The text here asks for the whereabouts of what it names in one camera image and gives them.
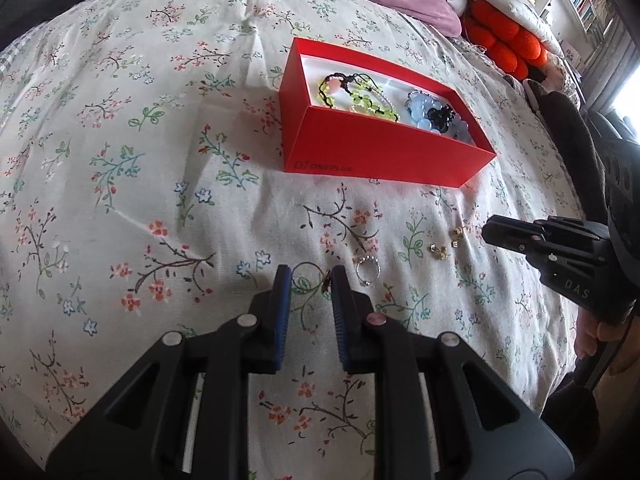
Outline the right hand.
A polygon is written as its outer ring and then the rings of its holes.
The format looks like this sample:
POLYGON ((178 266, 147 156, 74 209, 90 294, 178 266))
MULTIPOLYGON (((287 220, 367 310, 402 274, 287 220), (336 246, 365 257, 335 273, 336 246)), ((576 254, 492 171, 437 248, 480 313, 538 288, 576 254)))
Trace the right hand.
MULTIPOLYGON (((599 321, 591 312, 580 308, 576 325, 576 339, 574 349, 578 359, 594 356, 599 342, 621 340, 626 332, 623 326, 608 325, 599 321)), ((639 318, 634 316, 631 321, 625 342, 614 359, 616 370, 632 365, 639 359, 639 318)))

